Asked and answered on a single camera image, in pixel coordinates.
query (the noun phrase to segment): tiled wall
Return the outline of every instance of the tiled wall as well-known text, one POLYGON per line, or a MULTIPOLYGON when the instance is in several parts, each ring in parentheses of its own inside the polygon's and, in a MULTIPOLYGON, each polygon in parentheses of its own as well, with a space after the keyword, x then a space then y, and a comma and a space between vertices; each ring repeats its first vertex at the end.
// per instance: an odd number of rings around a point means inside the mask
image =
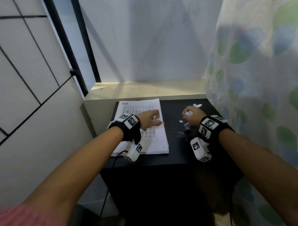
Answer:
POLYGON ((0 206, 22 202, 92 139, 81 105, 40 0, 1 0, 0 206))

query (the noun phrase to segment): hand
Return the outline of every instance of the hand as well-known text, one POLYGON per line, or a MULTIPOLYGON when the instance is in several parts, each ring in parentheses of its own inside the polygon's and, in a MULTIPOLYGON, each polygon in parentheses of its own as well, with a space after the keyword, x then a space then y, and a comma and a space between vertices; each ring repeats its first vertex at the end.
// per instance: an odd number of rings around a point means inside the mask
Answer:
POLYGON ((159 110, 149 110, 142 112, 136 115, 141 123, 141 129, 146 130, 152 126, 160 126, 162 122, 159 119, 159 110))
POLYGON ((199 127, 200 123, 202 121, 202 118, 206 116, 205 112, 203 112, 201 109, 196 108, 194 106, 188 106, 184 111, 182 112, 183 118, 188 121, 192 126, 199 127), (185 115, 186 112, 192 111, 192 115, 185 115))

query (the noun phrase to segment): forearm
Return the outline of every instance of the forearm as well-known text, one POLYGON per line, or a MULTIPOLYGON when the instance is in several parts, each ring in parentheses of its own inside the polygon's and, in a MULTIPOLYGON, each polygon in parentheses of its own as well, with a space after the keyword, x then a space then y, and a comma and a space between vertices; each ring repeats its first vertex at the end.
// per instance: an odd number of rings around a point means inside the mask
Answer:
POLYGON ((68 207, 77 203, 122 139, 123 132, 116 126, 99 135, 56 168, 25 203, 44 211, 57 209, 59 204, 71 210, 68 207))
POLYGON ((219 142, 253 186, 273 206, 298 210, 298 171, 268 150, 225 129, 219 142))

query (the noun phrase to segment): shower curtain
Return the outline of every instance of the shower curtain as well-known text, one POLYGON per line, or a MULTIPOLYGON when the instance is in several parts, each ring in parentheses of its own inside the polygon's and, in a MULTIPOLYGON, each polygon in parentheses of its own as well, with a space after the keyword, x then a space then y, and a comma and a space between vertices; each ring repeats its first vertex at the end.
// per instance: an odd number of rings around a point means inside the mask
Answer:
MULTIPOLYGON (((223 0, 206 94, 231 127, 298 169, 298 0, 223 0)), ((284 225, 243 178, 237 225, 284 225)))

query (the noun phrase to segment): pink shirt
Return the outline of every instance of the pink shirt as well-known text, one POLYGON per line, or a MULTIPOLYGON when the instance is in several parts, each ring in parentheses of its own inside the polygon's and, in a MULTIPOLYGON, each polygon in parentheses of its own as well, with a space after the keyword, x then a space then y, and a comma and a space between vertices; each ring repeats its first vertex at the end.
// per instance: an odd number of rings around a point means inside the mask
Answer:
POLYGON ((65 226, 54 218, 22 204, 0 210, 1 226, 65 226))

